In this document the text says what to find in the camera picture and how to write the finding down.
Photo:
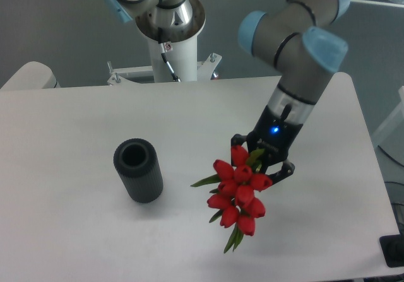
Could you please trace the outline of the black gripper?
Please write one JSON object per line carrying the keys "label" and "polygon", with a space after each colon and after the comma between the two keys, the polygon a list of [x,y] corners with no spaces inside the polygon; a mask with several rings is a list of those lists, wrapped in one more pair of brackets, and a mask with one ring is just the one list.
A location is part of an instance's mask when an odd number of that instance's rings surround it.
{"label": "black gripper", "polygon": [[[282,162],[279,171],[269,174],[268,177],[273,184],[294,174],[295,165],[286,160],[288,151],[302,129],[302,124],[293,124],[286,119],[292,111],[292,105],[287,104],[283,112],[277,117],[266,106],[261,113],[254,129],[247,135],[247,148],[249,152],[264,149],[259,158],[261,161],[261,172],[265,172],[268,167]],[[232,166],[245,165],[248,159],[248,151],[242,146],[244,138],[235,135],[230,140],[230,156]]]}

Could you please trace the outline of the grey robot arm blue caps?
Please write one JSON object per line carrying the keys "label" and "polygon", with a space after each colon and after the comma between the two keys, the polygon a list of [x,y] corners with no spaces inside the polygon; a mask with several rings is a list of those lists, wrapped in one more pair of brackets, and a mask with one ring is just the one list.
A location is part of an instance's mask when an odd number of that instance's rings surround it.
{"label": "grey robot arm blue caps", "polygon": [[[198,0],[104,0],[123,23],[135,21],[148,40],[156,82],[195,81],[211,76],[196,59],[196,38],[206,15]],[[238,42],[251,56],[281,73],[281,78],[254,129],[236,134],[231,145],[262,149],[256,170],[280,164],[270,175],[278,183],[294,173],[288,151],[339,70],[348,45],[326,31],[348,9],[350,0],[286,0],[276,15],[249,13],[238,29]]]}

